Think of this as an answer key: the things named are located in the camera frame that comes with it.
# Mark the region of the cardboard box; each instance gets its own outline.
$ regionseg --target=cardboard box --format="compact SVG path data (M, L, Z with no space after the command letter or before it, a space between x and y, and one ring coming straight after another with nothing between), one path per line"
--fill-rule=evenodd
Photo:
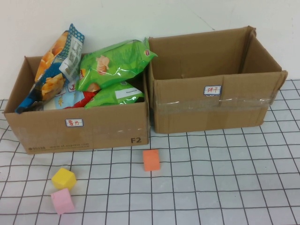
M41 57L25 57L4 111L5 117L28 154L100 149L148 144L149 106L146 78L133 85L145 101L91 109L75 108L14 113L28 95Z
M157 133L259 126L287 77L252 27L149 41Z

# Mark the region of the label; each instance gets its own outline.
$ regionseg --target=label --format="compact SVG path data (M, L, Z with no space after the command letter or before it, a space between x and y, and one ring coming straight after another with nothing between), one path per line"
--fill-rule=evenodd
M206 96L216 96L221 94L222 86L205 86L204 95Z
M141 91L136 88L127 88L124 90L116 90L115 93L116 93L116 98L120 99L120 98L126 98L136 94L141 94Z
M146 51L144 51L144 54L145 54L146 56L149 56L149 55L150 55L150 51L147 49Z
M66 126L69 128L83 127L83 120L82 119L66 119Z
M82 47L82 42L72 35L69 54L60 66L60 71L70 82L78 76L76 71L79 68Z
M140 137L132 137L131 138L131 143L133 144L133 143L141 143L142 142L142 140L141 140L141 138Z

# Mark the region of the chip bag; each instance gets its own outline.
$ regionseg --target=chip bag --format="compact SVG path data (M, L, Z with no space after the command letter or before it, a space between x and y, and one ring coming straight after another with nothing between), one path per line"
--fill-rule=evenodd
M124 41L85 55L76 89L96 91L138 75L156 56L145 41Z
M84 35L73 24L42 57L35 84L29 95L15 110L16 113L30 111L55 97L62 88L79 76L79 64Z
M87 92L75 90L77 80L65 84L63 89L49 102L44 105L37 106L35 110L52 110L52 109L68 109L80 108L85 105L97 94L97 92Z
M102 105L123 105L135 103L144 94L127 82L114 84L101 90L86 106L86 109Z

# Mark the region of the green snack bag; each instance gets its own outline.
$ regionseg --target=green snack bag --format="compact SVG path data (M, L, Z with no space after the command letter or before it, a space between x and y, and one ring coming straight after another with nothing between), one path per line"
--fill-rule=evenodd
M97 91L135 77L157 56L147 42L124 41L85 55L76 89Z
M86 109L101 105L123 105L135 103L138 98L143 98L144 94L123 81L116 83L108 88L101 90L95 97L85 106Z

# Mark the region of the orange foam cube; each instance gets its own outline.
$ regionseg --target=orange foam cube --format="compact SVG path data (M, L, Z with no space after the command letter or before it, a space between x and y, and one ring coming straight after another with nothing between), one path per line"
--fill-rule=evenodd
M160 170L159 152L157 149L146 150L142 154L145 171Z

